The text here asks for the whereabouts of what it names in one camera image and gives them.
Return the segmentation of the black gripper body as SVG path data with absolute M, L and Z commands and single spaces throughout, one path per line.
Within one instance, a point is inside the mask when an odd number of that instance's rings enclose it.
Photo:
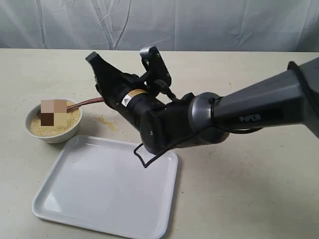
M 110 108 L 123 117 L 140 117 L 147 111 L 158 111 L 165 104 L 157 99 L 167 92 L 169 83 L 154 72 L 142 76 L 124 72 L 99 74 L 99 93 Z

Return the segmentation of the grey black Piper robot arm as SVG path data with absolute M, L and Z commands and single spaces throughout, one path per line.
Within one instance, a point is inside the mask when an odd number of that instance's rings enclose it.
M 92 52 L 86 61 L 104 102 L 139 131 L 152 154 L 224 141 L 230 133 L 303 124 L 319 133 L 319 61 L 290 62 L 287 70 L 230 95 L 170 90 L 171 76 L 156 48 L 141 54 L 146 72 L 124 73 Z

